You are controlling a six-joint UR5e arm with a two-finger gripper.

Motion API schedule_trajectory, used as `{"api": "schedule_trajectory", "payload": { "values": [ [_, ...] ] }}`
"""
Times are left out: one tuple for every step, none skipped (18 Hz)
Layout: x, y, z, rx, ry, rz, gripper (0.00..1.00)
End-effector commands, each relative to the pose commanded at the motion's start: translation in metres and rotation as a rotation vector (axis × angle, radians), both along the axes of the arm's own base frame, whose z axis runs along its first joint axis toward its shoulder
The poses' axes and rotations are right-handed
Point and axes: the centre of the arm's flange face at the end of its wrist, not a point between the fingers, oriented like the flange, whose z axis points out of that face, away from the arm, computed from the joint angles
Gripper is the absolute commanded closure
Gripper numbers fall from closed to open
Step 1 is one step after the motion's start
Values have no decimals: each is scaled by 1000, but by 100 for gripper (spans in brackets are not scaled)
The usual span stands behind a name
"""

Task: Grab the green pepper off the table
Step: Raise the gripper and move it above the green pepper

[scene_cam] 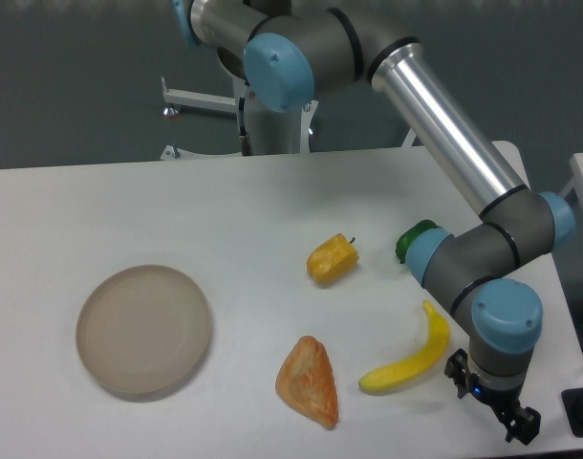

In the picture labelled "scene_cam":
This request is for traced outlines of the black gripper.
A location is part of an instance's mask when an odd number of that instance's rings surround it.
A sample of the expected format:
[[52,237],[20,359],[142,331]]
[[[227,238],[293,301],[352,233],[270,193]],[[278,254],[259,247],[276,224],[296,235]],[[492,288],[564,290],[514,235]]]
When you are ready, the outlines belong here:
[[446,361],[443,373],[457,387],[462,399],[472,395],[477,401],[491,408],[498,421],[506,429],[506,441],[519,441],[529,445],[539,434],[541,414],[531,407],[521,407],[522,374],[500,377],[487,372],[472,372],[468,355],[460,348]]

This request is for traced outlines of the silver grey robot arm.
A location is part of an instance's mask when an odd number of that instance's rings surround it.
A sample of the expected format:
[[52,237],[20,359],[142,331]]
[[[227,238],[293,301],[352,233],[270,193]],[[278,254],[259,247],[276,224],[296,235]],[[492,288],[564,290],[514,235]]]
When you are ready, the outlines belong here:
[[299,18],[287,1],[176,1],[173,11],[186,42],[230,53],[273,112],[301,110],[359,80],[398,109],[480,224],[454,236],[420,222],[399,239],[397,256],[468,334],[446,377],[460,396],[489,406],[509,440],[530,443],[541,417],[519,396],[543,307],[510,274],[571,238],[567,202],[528,188],[445,91],[420,41],[391,19],[359,7]]

